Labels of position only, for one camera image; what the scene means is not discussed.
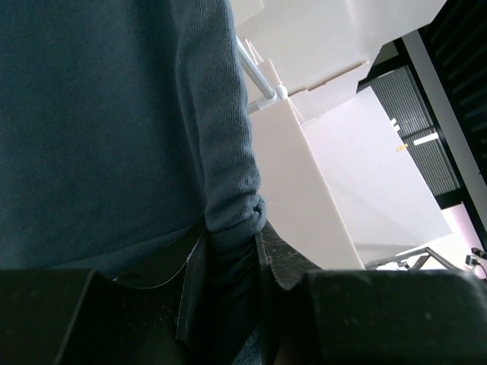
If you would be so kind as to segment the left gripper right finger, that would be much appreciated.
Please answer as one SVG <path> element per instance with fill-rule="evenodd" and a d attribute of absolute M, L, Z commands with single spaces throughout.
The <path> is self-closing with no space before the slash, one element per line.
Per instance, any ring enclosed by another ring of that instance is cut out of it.
<path fill-rule="evenodd" d="M 257 238 L 266 364 L 379 364 L 380 336 L 364 312 L 377 271 L 327 271 L 267 224 Z"/>

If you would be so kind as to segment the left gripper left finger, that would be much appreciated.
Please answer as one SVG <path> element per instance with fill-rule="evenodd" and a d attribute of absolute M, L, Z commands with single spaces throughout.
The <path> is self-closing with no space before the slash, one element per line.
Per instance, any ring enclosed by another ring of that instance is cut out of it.
<path fill-rule="evenodd" d="M 63 364 L 189 364 L 205 279 L 204 224 L 110 280 L 90 277 Z"/>

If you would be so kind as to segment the blue-grey t shirt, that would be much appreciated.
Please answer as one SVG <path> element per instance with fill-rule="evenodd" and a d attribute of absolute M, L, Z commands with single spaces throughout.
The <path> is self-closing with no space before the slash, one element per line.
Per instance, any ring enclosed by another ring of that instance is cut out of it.
<path fill-rule="evenodd" d="M 199 364 L 259 364 L 266 223 L 227 1 L 1 3 L 1 267 L 109 277 L 198 221 Z"/>

